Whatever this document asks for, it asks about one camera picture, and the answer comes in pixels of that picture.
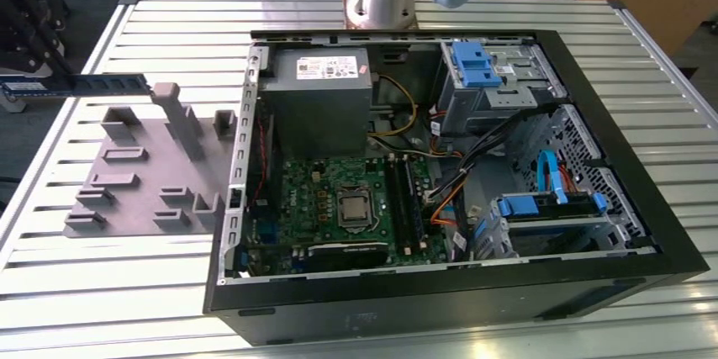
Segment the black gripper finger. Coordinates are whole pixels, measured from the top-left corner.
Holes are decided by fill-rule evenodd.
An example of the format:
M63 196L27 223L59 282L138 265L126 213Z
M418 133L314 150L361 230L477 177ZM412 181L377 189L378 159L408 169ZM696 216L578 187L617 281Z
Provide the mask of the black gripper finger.
M53 70L54 82L71 90L77 84L73 78L74 70L65 56L65 45L61 31L67 27L70 8L66 0L33 0L34 23L38 27L45 48L43 56Z
M47 0L2 0L2 69L35 73L45 62L33 42L43 44L42 24L49 20Z

